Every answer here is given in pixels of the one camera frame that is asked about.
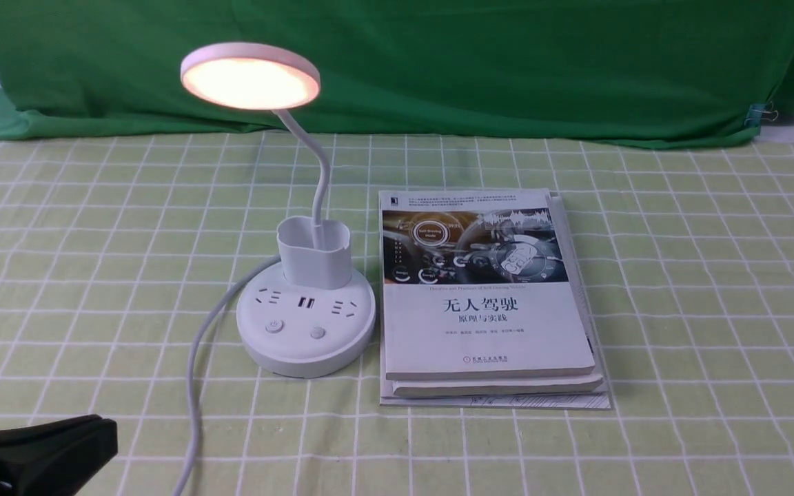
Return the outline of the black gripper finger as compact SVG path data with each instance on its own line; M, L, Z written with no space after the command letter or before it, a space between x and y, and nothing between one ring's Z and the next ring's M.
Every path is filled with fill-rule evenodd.
M76 495L119 454L119 425L97 414L0 430L0 495Z

